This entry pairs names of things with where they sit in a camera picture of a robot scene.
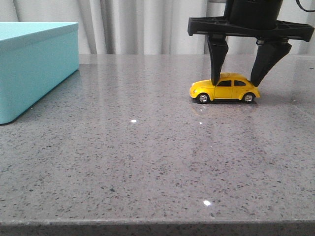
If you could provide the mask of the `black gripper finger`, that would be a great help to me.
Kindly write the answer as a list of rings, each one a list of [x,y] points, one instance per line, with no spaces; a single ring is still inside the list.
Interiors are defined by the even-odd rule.
[[[288,42],[268,42],[259,45],[251,72],[251,83],[258,87],[273,66],[290,52],[291,47]]]
[[[222,34],[210,34],[206,36],[206,39],[210,52],[211,82],[215,86],[220,79],[221,68],[228,52],[228,45],[226,36]]]

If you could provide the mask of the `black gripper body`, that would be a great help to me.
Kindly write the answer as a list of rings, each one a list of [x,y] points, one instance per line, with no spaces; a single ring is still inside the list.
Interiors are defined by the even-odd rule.
[[[228,0],[224,15],[190,17],[188,34],[253,37],[261,41],[303,40],[309,42],[314,27],[280,21],[281,0]]]

